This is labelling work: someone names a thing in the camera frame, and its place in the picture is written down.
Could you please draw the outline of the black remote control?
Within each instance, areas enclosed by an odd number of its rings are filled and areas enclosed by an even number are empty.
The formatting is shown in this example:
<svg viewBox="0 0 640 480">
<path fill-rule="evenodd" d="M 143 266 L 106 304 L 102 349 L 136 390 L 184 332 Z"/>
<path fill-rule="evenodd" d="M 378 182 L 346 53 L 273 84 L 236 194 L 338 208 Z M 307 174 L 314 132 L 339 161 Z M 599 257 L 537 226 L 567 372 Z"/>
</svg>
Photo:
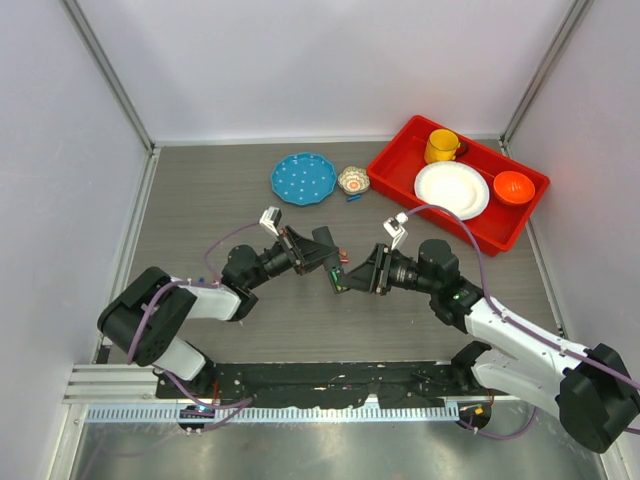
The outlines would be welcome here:
<svg viewBox="0 0 640 480">
<path fill-rule="evenodd" d="M 341 263 L 342 256 L 339 254 L 339 248 L 335 244 L 331 232 L 328 226 L 321 226 L 312 231 L 313 239 L 322 245 L 323 247 L 323 268 L 327 274 L 327 278 L 329 280 L 330 286 L 334 294 L 341 294 L 347 291 L 347 288 L 344 288 L 342 292 L 338 292 L 336 290 L 334 280 L 331 276 L 331 271 L 337 271 L 339 274 L 339 279 L 341 283 L 341 278 L 344 274 L 343 264 Z"/>
</svg>

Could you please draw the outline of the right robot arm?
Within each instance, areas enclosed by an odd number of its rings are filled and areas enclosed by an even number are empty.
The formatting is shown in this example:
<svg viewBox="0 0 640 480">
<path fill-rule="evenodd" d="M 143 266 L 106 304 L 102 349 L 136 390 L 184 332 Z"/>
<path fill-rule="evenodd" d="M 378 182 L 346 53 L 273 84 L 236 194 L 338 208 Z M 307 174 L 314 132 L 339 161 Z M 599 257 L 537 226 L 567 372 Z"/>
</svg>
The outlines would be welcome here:
<svg viewBox="0 0 640 480">
<path fill-rule="evenodd" d="M 415 258 L 378 244 L 339 284 L 377 295 L 392 288 L 429 295 L 439 320 L 475 339 L 453 360 L 457 391 L 513 395 L 557 418 L 595 453 L 606 452 L 639 415 L 639 389 L 616 350 L 588 348 L 515 314 L 460 274 L 444 240 L 424 241 Z"/>
</svg>

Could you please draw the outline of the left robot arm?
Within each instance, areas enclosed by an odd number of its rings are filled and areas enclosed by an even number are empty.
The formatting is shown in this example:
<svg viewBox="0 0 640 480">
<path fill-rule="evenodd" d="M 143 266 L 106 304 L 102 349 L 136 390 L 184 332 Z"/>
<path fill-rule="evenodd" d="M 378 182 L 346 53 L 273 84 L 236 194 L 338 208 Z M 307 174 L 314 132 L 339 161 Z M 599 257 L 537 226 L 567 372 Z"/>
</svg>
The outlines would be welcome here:
<svg viewBox="0 0 640 480">
<path fill-rule="evenodd" d="M 330 279 L 341 268 L 329 229 L 319 227 L 307 238 L 286 226 L 261 253 L 246 244 L 234 247 L 214 282 L 178 279 L 159 267 L 147 268 L 102 311 L 97 328 L 127 354 L 129 364 L 152 366 L 161 371 L 161 379 L 200 399 L 213 388 L 213 361 L 178 337 L 183 323 L 238 322 L 257 304 L 255 288 L 288 270 L 304 275 L 319 267 Z"/>
</svg>

